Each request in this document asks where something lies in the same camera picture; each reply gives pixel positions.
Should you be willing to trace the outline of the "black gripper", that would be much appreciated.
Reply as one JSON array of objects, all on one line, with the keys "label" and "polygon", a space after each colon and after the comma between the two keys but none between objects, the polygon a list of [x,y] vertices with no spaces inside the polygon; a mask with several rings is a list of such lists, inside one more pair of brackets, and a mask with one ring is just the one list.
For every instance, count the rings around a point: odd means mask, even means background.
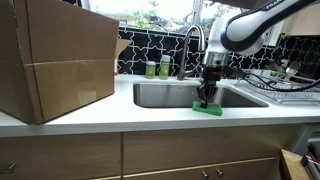
[{"label": "black gripper", "polygon": [[202,85],[197,87],[200,107],[206,108],[208,102],[212,99],[217,91],[216,82],[221,79],[222,68],[220,66],[205,66],[202,72]]}]

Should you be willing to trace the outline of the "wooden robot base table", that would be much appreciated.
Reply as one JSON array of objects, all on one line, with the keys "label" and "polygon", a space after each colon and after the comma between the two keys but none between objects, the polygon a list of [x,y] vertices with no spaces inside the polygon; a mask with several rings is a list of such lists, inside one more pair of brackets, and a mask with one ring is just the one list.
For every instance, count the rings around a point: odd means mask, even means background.
[{"label": "wooden robot base table", "polygon": [[311,180],[301,160],[300,155],[281,149],[279,160],[281,180]]}]

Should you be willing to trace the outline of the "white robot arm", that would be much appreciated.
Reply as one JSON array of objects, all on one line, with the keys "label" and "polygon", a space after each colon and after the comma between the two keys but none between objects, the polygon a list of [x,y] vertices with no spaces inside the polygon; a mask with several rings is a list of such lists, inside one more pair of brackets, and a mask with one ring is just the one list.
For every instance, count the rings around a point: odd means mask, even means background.
[{"label": "white robot arm", "polygon": [[264,43],[264,33],[276,23],[319,0],[269,0],[260,7],[236,16],[223,15],[212,25],[201,66],[202,83],[197,88],[200,107],[207,108],[215,94],[216,82],[227,69],[229,52],[251,55]]}]

